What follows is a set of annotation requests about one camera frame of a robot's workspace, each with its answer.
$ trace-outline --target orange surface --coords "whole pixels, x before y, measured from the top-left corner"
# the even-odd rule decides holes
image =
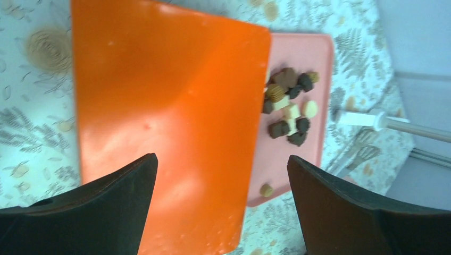
[[[83,183],[155,152],[140,254],[233,250],[268,29],[144,0],[74,0],[72,17]]]

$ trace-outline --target metal rod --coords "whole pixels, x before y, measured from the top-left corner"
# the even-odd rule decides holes
[[[386,118],[387,128],[451,143],[451,132]]]

